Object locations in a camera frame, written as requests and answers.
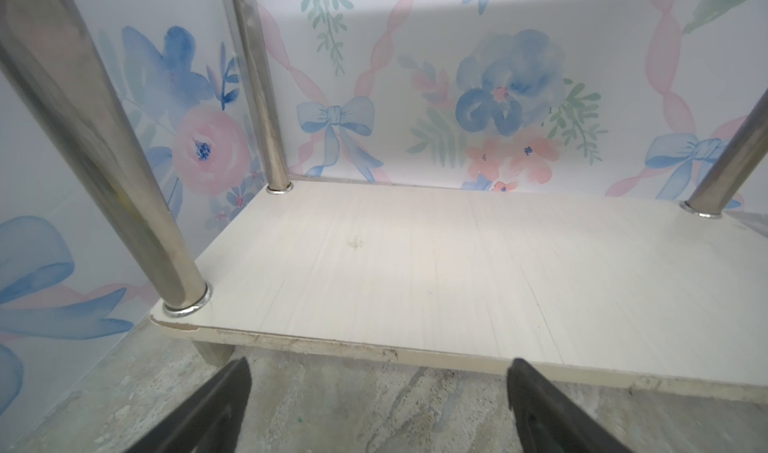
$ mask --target flower center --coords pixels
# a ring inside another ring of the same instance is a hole
[[[493,99],[496,102],[505,102],[507,96],[509,96],[509,89],[504,88],[504,86],[500,86],[493,91]]]
[[[210,157],[210,146],[206,142],[195,141],[194,142],[195,153],[200,161],[205,161]]]

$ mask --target green leafy branch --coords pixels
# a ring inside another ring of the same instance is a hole
[[[458,127],[452,111],[427,108],[427,117],[429,121],[417,120],[418,128],[411,128],[413,136],[421,142],[408,148],[408,152],[416,154],[429,146],[432,164],[437,164],[439,157],[443,167],[446,166],[446,160],[451,168],[456,167],[457,160],[459,166],[464,166],[467,160],[467,137]]]
[[[310,3],[312,3],[312,9],[310,9],[306,18],[312,21],[312,29],[316,30],[320,22],[326,26],[326,31],[317,35],[317,39],[320,40],[317,51],[320,52],[322,48],[329,51],[334,74],[336,76],[339,76],[340,72],[344,74],[344,68],[342,67],[344,56],[341,54],[341,47],[344,46],[344,43],[336,41],[333,34],[336,33],[338,35],[339,30],[346,31],[346,25],[342,22],[344,15],[342,13],[332,14],[331,7],[333,11],[338,11],[340,6],[350,10],[354,5],[349,0],[302,0],[302,12],[310,7]]]
[[[563,79],[563,82],[565,84],[573,84],[573,81],[568,78]],[[604,134],[608,130],[601,130],[599,123],[587,124],[593,119],[598,118],[600,94],[590,93],[579,96],[578,94],[584,91],[584,88],[583,83],[574,86],[562,105],[550,116],[549,120],[554,122],[554,126],[547,138],[554,138],[557,136],[558,131],[561,130],[560,136],[565,138],[565,146],[571,140],[574,140],[574,142],[581,141],[576,146],[576,150],[584,151],[584,158],[589,158],[589,164],[592,165],[596,160],[602,161],[597,144],[598,135]]]

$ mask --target white wooden shelf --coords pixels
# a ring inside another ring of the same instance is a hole
[[[768,399],[768,239],[675,202],[298,181],[197,264],[169,335]]]

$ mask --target wall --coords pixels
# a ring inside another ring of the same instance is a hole
[[[197,256],[264,185],[221,0],[75,1]],[[158,296],[4,76],[0,117],[2,451]]]
[[[768,86],[768,0],[260,0],[295,174],[687,198]],[[768,212],[768,162],[729,208]]]

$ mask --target chipped shelf edge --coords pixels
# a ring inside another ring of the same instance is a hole
[[[150,313],[150,321],[160,327],[165,335],[197,342],[273,349],[305,355],[326,355],[374,362],[399,363],[434,369],[475,371],[490,375],[506,375],[507,368],[512,363],[512,359],[494,359],[485,356],[458,355],[420,349],[210,328],[185,323],[168,323],[162,319],[157,319],[153,313],[154,309]],[[768,404],[768,387],[766,386],[642,375],[627,371],[588,369],[552,363],[532,362],[532,364],[551,381]]]

